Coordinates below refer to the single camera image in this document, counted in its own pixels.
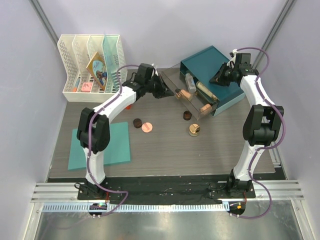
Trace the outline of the peach foundation bottle black cap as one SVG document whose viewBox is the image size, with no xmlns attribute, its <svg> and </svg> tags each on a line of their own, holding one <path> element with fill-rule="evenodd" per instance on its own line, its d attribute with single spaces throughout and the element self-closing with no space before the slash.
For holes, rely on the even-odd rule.
<svg viewBox="0 0 320 240">
<path fill-rule="evenodd" d="M 177 99 L 184 99 L 184 100 L 191 101 L 193 98 L 193 95 L 184 89 L 176 88 L 174 91 Z"/>
</svg>

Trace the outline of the clear rectangular bottle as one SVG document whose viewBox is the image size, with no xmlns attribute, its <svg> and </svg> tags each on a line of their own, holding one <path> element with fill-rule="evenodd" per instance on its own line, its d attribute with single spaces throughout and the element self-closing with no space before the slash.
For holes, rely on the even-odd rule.
<svg viewBox="0 0 320 240">
<path fill-rule="evenodd" d="M 191 94 L 193 94 L 193 93 L 195 93 L 197 91 L 197 88 L 196 88 L 196 85 L 195 85 L 195 82 L 194 82 L 194 78 L 188 72 L 185 74 L 185 82 L 186 82 L 186 85 L 187 85 L 187 89 Z"/>
</svg>

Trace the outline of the cream gold pump bottle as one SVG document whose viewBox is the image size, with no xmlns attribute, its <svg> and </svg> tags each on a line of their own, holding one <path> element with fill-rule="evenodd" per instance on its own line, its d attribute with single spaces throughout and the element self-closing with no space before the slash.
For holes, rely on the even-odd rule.
<svg viewBox="0 0 320 240">
<path fill-rule="evenodd" d="M 208 102 L 212 103 L 219 103 L 220 100 L 218 97 L 213 94 L 203 83 L 200 81 L 197 81 L 196 84 L 196 93 L 202 97 L 204 100 L 207 100 Z"/>
</svg>

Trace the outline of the clear smoked drawer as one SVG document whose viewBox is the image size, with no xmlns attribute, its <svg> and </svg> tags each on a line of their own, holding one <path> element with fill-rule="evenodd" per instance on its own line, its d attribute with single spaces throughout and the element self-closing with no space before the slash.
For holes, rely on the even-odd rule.
<svg viewBox="0 0 320 240">
<path fill-rule="evenodd" d="M 207 107 L 207 109 L 204 111 L 204 115 L 214 115 L 216 110 L 218 109 L 220 104 L 220 101 L 211 101 L 208 104 L 206 104 L 205 106 Z"/>
<path fill-rule="evenodd" d="M 219 98 L 189 71 L 181 68 L 180 64 L 167 68 L 161 72 L 167 86 L 173 91 L 176 98 L 197 119 L 215 113 Z"/>
</svg>

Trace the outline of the small beige concealer tube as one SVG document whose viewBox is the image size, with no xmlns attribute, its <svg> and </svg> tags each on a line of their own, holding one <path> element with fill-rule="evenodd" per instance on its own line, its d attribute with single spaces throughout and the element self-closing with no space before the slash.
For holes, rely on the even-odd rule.
<svg viewBox="0 0 320 240">
<path fill-rule="evenodd" d="M 200 108 L 200 113 L 203 115 L 207 115 L 207 114 L 210 114 L 215 109 L 216 109 L 215 104 L 207 103 L 206 105 Z"/>
</svg>

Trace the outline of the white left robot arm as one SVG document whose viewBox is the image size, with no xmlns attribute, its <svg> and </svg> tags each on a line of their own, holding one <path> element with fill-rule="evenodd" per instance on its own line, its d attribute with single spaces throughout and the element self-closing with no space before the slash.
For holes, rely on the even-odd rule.
<svg viewBox="0 0 320 240">
<path fill-rule="evenodd" d="M 134 80 L 126 80 L 119 91 L 101 105 L 91 109 L 84 108 L 80 114 L 77 128 L 77 139 L 86 157 L 86 176 L 78 187 L 80 200 L 100 200 L 107 192 L 127 194 L 127 191 L 107 189 L 107 178 L 104 171 L 104 150 L 110 143 L 110 123 L 126 107 L 135 103 L 145 94 L 151 93 L 154 98 L 161 99 L 175 95 L 158 73 Z"/>
</svg>

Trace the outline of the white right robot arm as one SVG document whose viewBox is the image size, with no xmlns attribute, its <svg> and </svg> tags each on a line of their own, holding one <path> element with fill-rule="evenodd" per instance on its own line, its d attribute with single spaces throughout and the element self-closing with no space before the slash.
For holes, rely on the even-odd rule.
<svg viewBox="0 0 320 240">
<path fill-rule="evenodd" d="M 219 86 L 237 83 L 250 105 L 242 129 L 244 147 L 225 185 L 226 193 L 236 198 L 251 190 L 253 172 L 262 153 L 278 139 L 283 129 L 284 108 L 276 106 L 267 95 L 259 72 L 252 68 L 251 54 L 233 53 L 231 56 L 232 59 L 222 64 L 210 83 Z"/>
</svg>

